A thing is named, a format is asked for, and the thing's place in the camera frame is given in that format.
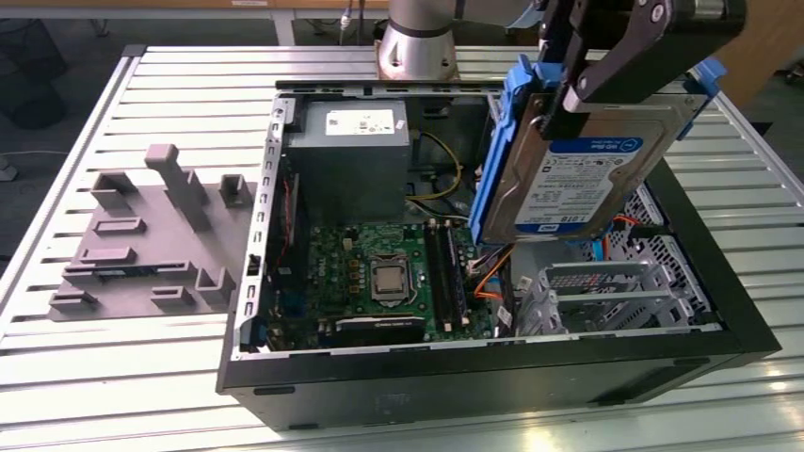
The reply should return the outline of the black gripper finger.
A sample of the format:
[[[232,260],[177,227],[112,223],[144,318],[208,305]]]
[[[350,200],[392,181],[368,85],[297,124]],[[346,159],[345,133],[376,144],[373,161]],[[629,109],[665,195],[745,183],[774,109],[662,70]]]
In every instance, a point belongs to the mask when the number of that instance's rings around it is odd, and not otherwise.
[[[626,89],[626,3],[540,1],[538,61],[581,90]]]
[[[709,57],[740,33],[680,33],[670,30],[665,1],[626,3],[626,89],[581,90],[558,80],[544,110],[540,133],[545,139],[576,137],[588,121],[564,105],[573,94],[586,104],[629,105],[644,101],[674,78]]]

